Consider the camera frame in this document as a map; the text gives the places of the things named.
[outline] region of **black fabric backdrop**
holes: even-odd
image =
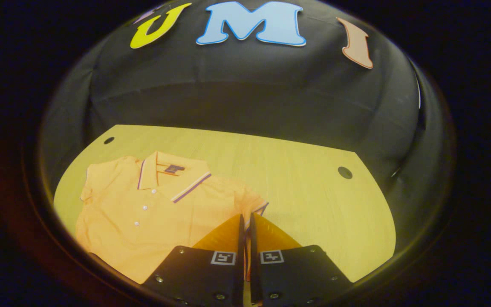
[[[369,25],[314,1],[295,2],[303,8],[302,48],[259,43],[253,37],[262,27],[245,41],[199,46],[210,17],[205,8],[217,2],[194,2],[170,33],[140,49],[129,47],[138,26],[118,27],[71,70],[40,134],[51,192],[73,159],[113,125],[253,134],[356,152],[390,206],[395,253],[425,240],[419,233],[440,214],[434,198],[448,185],[453,141],[419,68]],[[244,2],[250,10],[263,3]],[[347,38],[336,17],[368,33],[372,70],[341,54]]]
[[[388,305],[491,305],[491,4],[338,5],[378,27],[434,76],[458,134],[451,198],[458,210],[403,278],[415,280],[413,290],[396,288],[389,297],[398,301]],[[0,139],[17,142],[29,128],[24,118],[43,111],[38,106],[74,61],[151,6],[133,0],[0,3]],[[84,301],[17,251],[0,226],[0,305],[72,304]]]

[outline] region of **dark background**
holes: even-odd
[[[386,290],[387,305],[491,305],[491,3],[333,3],[376,26],[432,75],[456,126],[456,212],[438,242]],[[32,128],[26,119],[42,113],[84,51],[154,4],[0,2],[0,143],[16,148],[8,155],[18,155]],[[0,306],[87,304],[11,238],[0,223]]]

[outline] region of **wood grain surface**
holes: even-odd
[[[269,201],[265,218],[300,245],[319,245],[352,282],[393,256],[390,209],[354,152],[211,130],[117,125],[105,132],[58,184],[54,205],[66,229],[74,236],[88,165],[122,156],[144,159],[154,151],[207,161],[214,175],[247,183]]]

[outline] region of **shirt sleeve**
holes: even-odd
[[[88,227],[84,221],[84,211],[81,212],[75,225],[75,238],[79,245],[86,251],[90,251],[90,239],[88,237]]]
[[[266,200],[253,191],[253,189],[247,185],[239,185],[236,190],[236,206],[242,212],[245,222],[245,228],[249,227],[249,218],[251,213],[257,213],[263,215],[267,205]]]
[[[83,202],[109,186],[121,160],[122,158],[88,166],[86,171],[86,182],[84,183],[81,192],[81,200]]]

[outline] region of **blue letter m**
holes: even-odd
[[[306,40],[298,34],[297,14],[300,6],[285,2],[267,2],[253,12],[236,1],[213,4],[206,8],[211,11],[204,35],[196,43],[222,43],[228,34],[222,31],[225,23],[239,40],[246,39],[263,21],[265,29],[257,33],[257,39],[267,43],[282,43],[304,46]]]

